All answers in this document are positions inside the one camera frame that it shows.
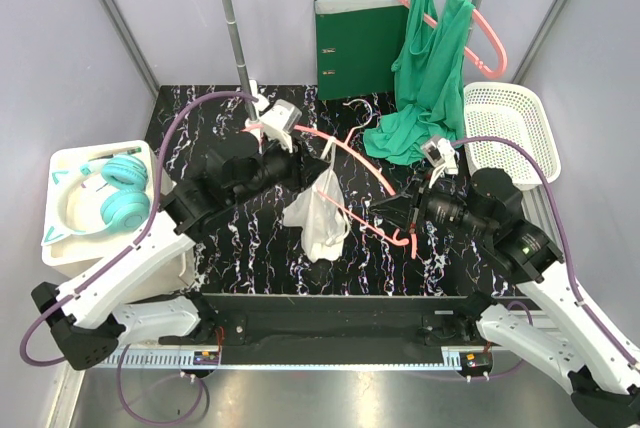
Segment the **green tank top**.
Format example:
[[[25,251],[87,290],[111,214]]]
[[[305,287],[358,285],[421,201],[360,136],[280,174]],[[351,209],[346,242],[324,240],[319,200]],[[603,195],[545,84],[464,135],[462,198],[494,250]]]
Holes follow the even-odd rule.
[[[420,147],[434,135],[463,138],[463,64],[447,41],[431,35],[409,44],[405,34],[392,64],[396,111],[364,132],[366,154],[407,166],[424,158]]]

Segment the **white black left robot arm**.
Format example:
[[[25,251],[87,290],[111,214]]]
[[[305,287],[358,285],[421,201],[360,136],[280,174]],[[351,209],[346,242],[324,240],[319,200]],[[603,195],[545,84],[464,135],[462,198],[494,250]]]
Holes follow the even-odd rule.
[[[117,348],[146,341],[203,344],[216,337],[215,309],[197,294],[127,303],[170,259],[190,251],[236,206],[282,185],[306,187],[308,152],[293,141],[265,145],[240,133],[212,147],[195,171],[152,208],[140,234],[109,261],[56,286],[43,282],[31,297],[64,361],[77,371],[107,359]]]

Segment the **white tank top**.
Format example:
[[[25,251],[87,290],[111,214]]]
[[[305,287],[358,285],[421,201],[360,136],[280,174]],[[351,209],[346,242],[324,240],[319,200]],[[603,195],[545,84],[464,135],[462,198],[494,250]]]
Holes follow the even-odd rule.
[[[283,225],[302,229],[301,247],[313,263],[338,260],[351,229],[348,217],[341,210],[345,204],[334,170],[336,145],[327,143],[321,159],[329,161],[329,167],[283,210]]]

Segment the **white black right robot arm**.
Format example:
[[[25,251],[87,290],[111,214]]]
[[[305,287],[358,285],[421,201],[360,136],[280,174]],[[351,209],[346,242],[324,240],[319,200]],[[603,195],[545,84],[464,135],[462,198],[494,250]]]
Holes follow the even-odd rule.
[[[522,198],[506,172],[484,168],[472,175],[463,197],[414,178],[370,210],[410,233],[431,222],[471,234],[489,266],[544,311],[562,336],[520,322],[488,295],[474,293],[454,319],[457,338],[470,345],[483,338],[516,354],[560,385],[593,425],[632,427],[639,422],[639,372],[616,347],[638,348],[617,328],[606,338],[586,313],[587,298],[572,291],[566,257],[525,219]]]

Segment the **pink plastic hanger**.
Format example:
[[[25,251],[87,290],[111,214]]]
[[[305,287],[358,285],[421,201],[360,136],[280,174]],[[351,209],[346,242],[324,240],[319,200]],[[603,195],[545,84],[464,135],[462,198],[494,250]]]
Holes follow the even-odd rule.
[[[459,57],[468,60],[488,80],[496,80],[506,73],[508,56],[502,41],[470,0],[395,0],[407,9],[406,39],[409,44],[418,37],[431,35],[445,40]],[[491,65],[468,46],[470,30],[478,28],[493,49],[496,64]]]

